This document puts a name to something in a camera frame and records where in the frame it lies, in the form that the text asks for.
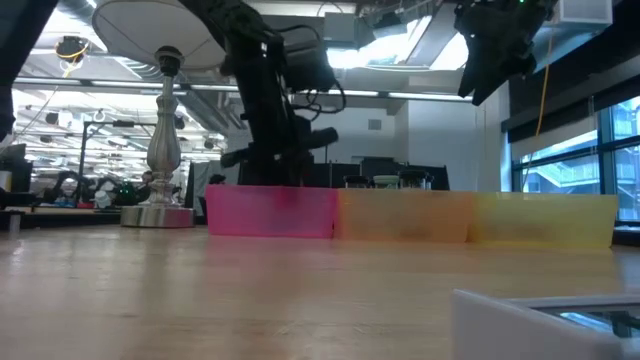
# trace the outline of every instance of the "glass window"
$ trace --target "glass window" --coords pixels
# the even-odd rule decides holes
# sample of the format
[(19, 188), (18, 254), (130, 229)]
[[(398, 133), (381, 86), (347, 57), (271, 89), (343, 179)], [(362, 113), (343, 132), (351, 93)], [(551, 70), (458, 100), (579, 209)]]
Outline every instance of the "glass window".
[(620, 149), (615, 153), (616, 192), (620, 220), (640, 220), (640, 146)]
[[(533, 154), (533, 160), (543, 159), (550, 156), (566, 154), (568, 152), (584, 149), (586, 147), (598, 145), (598, 131), (589, 131), (586, 134), (576, 136), (572, 139), (551, 145), (548, 148), (544, 148), (540, 151), (536, 151)], [(520, 159), (522, 163), (529, 162), (529, 155), (526, 155)]]
[(640, 96), (611, 108), (615, 140), (640, 135)]
[(551, 194), (599, 194), (600, 165), (598, 156), (532, 167), (523, 192)]

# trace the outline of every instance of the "ceiling pipe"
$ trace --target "ceiling pipe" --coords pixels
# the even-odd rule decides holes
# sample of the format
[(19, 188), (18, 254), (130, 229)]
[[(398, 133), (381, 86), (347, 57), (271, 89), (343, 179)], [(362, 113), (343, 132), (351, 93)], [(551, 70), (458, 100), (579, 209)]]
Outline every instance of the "ceiling pipe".
[[(57, 9), (74, 20), (81, 21), (90, 27), (92, 26), (91, 18), (95, 10), (92, 1), (60, 0)], [(162, 72), (156, 66), (143, 64), (126, 58), (118, 59), (118, 61), (145, 81), (157, 82), (163, 78)], [(196, 120), (202, 124), (205, 129), (221, 134), (227, 133), (229, 123), (223, 119), (225, 117), (224, 114), (222, 114), (220, 109), (216, 109), (214, 106), (207, 104), (201, 95), (190, 91), (186, 96), (181, 97), (180, 101), (194, 112)]]

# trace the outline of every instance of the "plastic bin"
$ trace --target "plastic bin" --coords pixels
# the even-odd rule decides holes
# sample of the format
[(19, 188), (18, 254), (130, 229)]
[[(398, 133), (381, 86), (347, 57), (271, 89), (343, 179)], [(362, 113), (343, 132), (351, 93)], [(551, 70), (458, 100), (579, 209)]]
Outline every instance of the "plastic bin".
[(337, 196), (334, 189), (209, 185), (209, 233), (329, 239)]

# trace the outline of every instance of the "wooden table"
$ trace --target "wooden table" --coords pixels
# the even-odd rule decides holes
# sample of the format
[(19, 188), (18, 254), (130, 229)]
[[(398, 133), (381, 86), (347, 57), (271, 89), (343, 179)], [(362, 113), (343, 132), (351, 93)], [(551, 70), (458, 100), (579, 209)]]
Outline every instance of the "wooden table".
[(637, 291), (638, 260), (623, 248), (209, 238), (205, 228), (24, 231), (0, 241), (1, 358), (446, 360), (452, 289)]

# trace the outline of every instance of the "lamp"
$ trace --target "lamp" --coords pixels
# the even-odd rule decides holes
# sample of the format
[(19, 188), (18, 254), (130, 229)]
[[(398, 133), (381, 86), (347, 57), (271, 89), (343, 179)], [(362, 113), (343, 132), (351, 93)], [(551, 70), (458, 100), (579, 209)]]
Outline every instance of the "lamp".
[(193, 210), (172, 198), (170, 180), (180, 166), (176, 135), (174, 78), (180, 69), (209, 69), (225, 52), (204, 24), (177, 0), (106, 0), (93, 13), (93, 27), (109, 52), (159, 65), (164, 75), (157, 98), (158, 123), (147, 150), (153, 172), (151, 195), (138, 206), (123, 207), (121, 225), (182, 228), (193, 226)]

